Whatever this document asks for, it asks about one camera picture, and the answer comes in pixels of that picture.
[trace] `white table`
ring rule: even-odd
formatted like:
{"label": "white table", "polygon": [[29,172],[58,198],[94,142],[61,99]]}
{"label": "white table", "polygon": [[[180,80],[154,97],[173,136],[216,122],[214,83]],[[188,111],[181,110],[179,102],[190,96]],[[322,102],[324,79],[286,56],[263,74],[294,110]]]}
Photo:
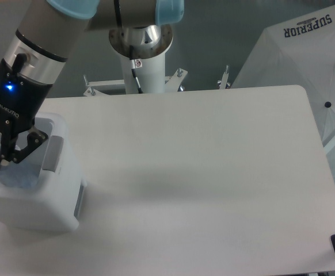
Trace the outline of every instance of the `white table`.
{"label": "white table", "polygon": [[298,86],[47,99],[89,180],[81,225],[0,223],[0,275],[335,270],[335,187]]}

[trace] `black cable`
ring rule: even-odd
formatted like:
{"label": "black cable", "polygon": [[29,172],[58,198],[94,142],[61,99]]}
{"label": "black cable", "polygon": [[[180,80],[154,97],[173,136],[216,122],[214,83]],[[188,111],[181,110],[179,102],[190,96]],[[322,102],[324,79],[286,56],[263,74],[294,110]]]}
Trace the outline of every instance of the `black cable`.
{"label": "black cable", "polygon": [[[133,60],[133,51],[134,51],[134,47],[130,45],[129,46],[129,60]],[[139,79],[137,77],[137,74],[136,74],[134,68],[132,68],[132,75],[133,75],[133,78],[135,79],[135,82],[137,84],[138,94],[143,94],[142,88],[141,88],[140,83],[139,83]]]}

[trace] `white plastic container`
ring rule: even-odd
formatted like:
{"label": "white plastic container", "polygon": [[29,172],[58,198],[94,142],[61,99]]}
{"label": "white plastic container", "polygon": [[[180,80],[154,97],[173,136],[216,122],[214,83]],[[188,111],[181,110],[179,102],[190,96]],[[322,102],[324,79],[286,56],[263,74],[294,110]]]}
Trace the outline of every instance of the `white plastic container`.
{"label": "white plastic container", "polygon": [[[23,162],[38,181],[31,187],[10,187],[0,180],[0,221],[18,228],[73,231],[79,226],[77,217],[87,182],[70,147],[67,125],[60,115],[38,113],[36,127],[49,139]],[[26,146],[26,136],[19,136],[20,148]],[[19,165],[9,164],[14,169]],[[25,174],[17,177],[28,179]]]}

